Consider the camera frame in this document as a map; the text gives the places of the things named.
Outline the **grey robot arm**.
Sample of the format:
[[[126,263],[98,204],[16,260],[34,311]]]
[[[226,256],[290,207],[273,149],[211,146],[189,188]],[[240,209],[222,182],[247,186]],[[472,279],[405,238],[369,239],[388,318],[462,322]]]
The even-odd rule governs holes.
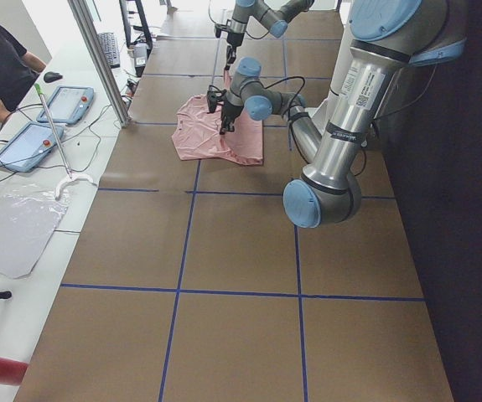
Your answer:
[[[225,70],[236,61],[236,51],[242,45],[250,18],[254,18],[274,38],[286,32],[288,24],[300,13],[307,12],[314,4],[311,0],[292,0],[278,10],[270,8],[262,0],[236,0],[231,18],[225,23],[215,23],[215,36],[227,33]]]
[[[361,191],[350,168],[394,74],[458,58],[468,13],[465,1],[353,2],[342,39],[351,59],[325,127],[318,129],[301,95],[269,90],[260,81],[260,63],[236,56],[250,19],[280,37],[309,8],[308,1],[290,1],[276,10],[263,1],[237,2],[231,19],[215,29],[227,35],[226,62],[236,72],[229,88],[208,103],[220,111],[221,132],[232,131],[241,113],[255,121],[278,115],[288,123],[306,165],[301,177],[285,187],[282,203],[288,218],[302,228],[339,223],[356,213]]]

